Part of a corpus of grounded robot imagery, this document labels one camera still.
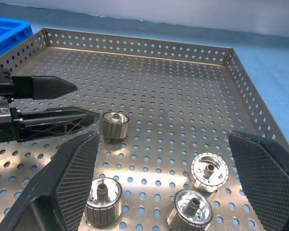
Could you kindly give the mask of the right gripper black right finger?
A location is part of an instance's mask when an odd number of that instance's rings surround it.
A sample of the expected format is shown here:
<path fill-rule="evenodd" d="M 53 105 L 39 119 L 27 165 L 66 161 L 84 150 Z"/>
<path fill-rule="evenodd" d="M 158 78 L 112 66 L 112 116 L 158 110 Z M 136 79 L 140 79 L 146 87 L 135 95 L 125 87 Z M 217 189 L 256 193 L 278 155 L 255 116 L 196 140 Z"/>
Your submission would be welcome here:
<path fill-rule="evenodd" d="M 289 153 L 271 138 L 231 130 L 242 190 L 266 231 L 289 231 Z"/>

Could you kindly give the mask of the ribbed metal roller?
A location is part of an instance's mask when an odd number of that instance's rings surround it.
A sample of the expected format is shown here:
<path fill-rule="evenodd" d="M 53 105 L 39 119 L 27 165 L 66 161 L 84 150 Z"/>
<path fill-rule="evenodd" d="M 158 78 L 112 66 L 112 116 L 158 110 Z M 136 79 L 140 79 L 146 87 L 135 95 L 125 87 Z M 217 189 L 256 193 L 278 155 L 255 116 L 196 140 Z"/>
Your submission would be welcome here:
<path fill-rule="evenodd" d="M 167 216 L 169 231 L 206 231 L 213 212 L 208 200 L 193 190 L 178 191 Z"/>
<path fill-rule="evenodd" d="M 121 140 L 127 137 L 130 119 L 119 112 L 102 114 L 99 133 L 107 139 Z"/>
<path fill-rule="evenodd" d="M 197 190 L 213 193 L 222 187 L 228 179 L 228 166 L 218 155 L 201 153 L 193 159 L 189 180 Z"/>
<path fill-rule="evenodd" d="M 84 210 L 86 220 L 95 227 L 113 224 L 122 212 L 123 189 L 113 178 L 95 178 Z"/>

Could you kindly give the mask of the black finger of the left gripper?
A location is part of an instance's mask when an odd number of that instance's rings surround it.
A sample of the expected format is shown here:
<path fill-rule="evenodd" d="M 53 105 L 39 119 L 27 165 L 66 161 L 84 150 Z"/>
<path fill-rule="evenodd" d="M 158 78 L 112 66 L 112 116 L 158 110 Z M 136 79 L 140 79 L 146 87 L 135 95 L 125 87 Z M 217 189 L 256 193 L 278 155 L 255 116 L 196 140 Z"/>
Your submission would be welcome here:
<path fill-rule="evenodd" d="M 12 76 L 15 99 L 49 100 L 76 91 L 75 84 L 56 76 Z"/>
<path fill-rule="evenodd" d="M 79 107 L 48 108 L 12 117 L 14 140 L 25 142 L 70 135 L 96 123 L 99 113 Z"/>

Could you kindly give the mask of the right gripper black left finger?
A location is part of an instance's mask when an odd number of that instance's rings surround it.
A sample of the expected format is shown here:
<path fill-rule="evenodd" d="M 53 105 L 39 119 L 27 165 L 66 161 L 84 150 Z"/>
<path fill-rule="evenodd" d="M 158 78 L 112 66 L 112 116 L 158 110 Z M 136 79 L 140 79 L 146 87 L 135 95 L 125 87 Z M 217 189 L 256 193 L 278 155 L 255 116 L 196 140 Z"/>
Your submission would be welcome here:
<path fill-rule="evenodd" d="M 28 183 L 0 231 L 77 231 L 92 185 L 99 134 L 64 142 Z"/>

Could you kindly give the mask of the perforated steel tray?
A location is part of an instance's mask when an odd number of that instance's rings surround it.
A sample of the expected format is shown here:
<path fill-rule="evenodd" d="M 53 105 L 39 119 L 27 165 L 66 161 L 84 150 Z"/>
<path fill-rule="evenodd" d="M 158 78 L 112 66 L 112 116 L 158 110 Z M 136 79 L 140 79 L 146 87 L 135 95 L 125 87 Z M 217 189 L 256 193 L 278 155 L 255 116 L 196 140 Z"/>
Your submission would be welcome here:
<path fill-rule="evenodd" d="M 15 75 L 54 75 L 78 86 L 55 100 L 16 100 L 23 113 L 76 106 L 130 118 L 127 138 L 99 141 L 94 174 L 123 187 L 110 231 L 167 231 L 174 194 L 191 189 L 196 155 L 218 155 L 229 178 L 207 194 L 208 231 L 264 231 L 244 195 L 227 139 L 241 130 L 289 142 L 230 48 L 44 28 L 0 57 Z"/>

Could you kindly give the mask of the blue plastic tray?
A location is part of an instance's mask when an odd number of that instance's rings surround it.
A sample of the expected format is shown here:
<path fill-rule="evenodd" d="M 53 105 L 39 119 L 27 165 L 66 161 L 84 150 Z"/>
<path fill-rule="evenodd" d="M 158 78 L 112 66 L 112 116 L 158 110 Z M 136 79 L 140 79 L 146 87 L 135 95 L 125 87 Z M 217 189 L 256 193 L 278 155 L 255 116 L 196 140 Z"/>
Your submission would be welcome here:
<path fill-rule="evenodd" d="M 0 17 L 0 56 L 32 35 L 29 21 Z"/>

